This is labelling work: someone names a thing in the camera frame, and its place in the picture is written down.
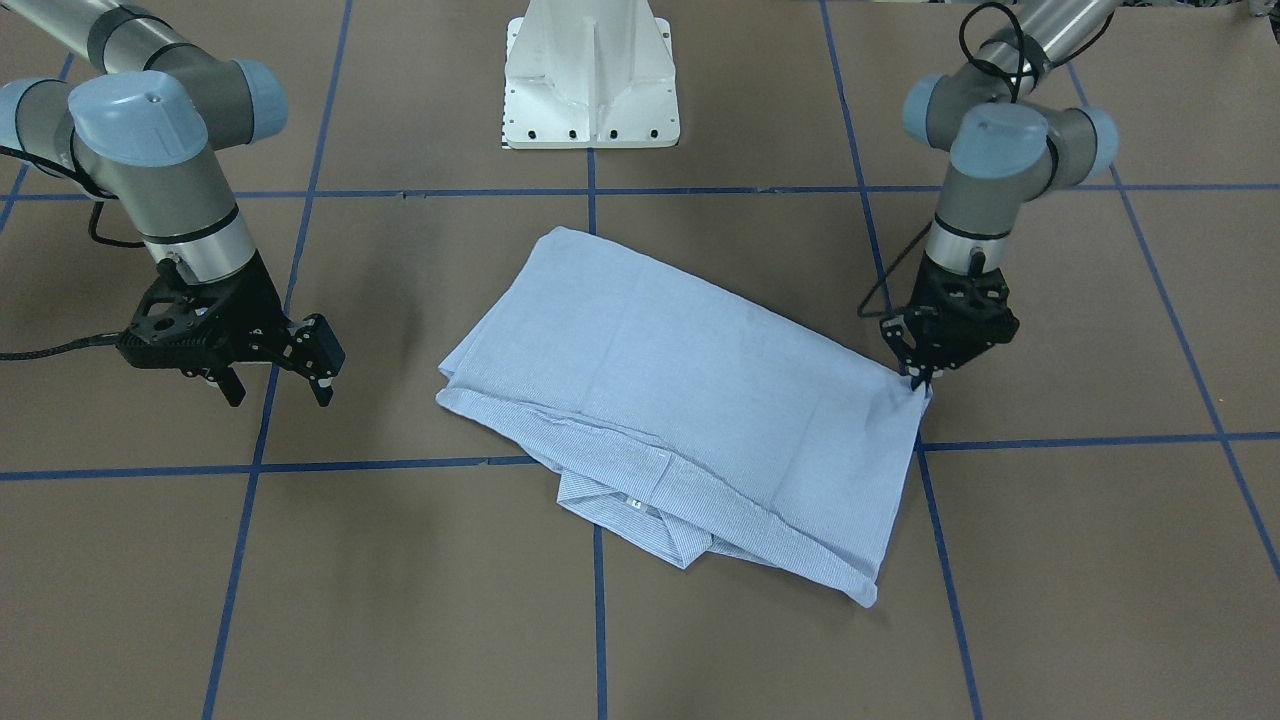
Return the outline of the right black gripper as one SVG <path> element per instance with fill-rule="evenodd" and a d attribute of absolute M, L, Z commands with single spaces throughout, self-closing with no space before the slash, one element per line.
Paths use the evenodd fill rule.
<path fill-rule="evenodd" d="M 239 270 L 204 284 L 182 279 L 172 259 L 156 270 L 116 341 L 127 363 L 205 375 L 230 407 L 246 396 L 230 365 L 270 363 L 303 377 L 320 407 L 332 404 L 346 351 L 323 314 L 291 324 L 260 251 Z"/>

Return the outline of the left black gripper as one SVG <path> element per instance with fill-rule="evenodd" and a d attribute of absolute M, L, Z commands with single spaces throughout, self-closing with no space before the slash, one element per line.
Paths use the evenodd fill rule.
<path fill-rule="evenodd" d="M 1007 305 L 1009 295 L 998 269 L 957 274 L 923 258 L 908 306 L 879 322 L 882 340 L 905 366 L 911 391 L 1012 342 L 1020 322 Z"/>

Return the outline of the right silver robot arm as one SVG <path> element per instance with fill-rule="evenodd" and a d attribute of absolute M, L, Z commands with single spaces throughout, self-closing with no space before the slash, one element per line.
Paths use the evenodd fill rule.
<path fill-rule="evenodd" d="M 119 202 L 156 281 L 129 324 L 51 348 L 5 352 L 29 361 L 113 346 L 138 369 L 178 370 L 244 398 L 241 363 L 271 364 L 329 405 L 346 354 L 326 318 L 291 320 L 218 151 L 279 135 L 285 91 L 262 63 L 221 60 L 142 6 L 115 1 L 5 1 L 87 60 L 82 85 L 54 78 L 3 87 L 3 154 L 72 181 L 93 201 L 99 240 Z"/>

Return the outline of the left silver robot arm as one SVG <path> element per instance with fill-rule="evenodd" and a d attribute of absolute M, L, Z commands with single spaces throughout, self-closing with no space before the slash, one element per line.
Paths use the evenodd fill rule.
<path fill-rule="evenodd" d="M 1019 211 L 1114 163 L 1119 133 L 1108 113 L 1055 110 L 1030 96 L 1100 40 L 1116 10 L 1115 1 L 982 3 L 966 18 L 997 12 L 1004 27 L 975 47 L 960 28 L 964 64 L 911 87 L 904 129 L 948 158 L 932 218 L 913 240 L 923 255 L 911 296 L 877 315 L 913 386 L 1012 341 L 1020 323 L 1001 265 Z"/>

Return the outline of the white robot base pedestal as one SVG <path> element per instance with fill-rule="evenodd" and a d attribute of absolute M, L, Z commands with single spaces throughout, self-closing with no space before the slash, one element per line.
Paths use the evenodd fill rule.
<path fill-rule="evenodd" d="M 504 79 L 504 149 L 667 149 L 681 138 L 671 24 L 648 1 L 531 1 L 506 27 Z"/>

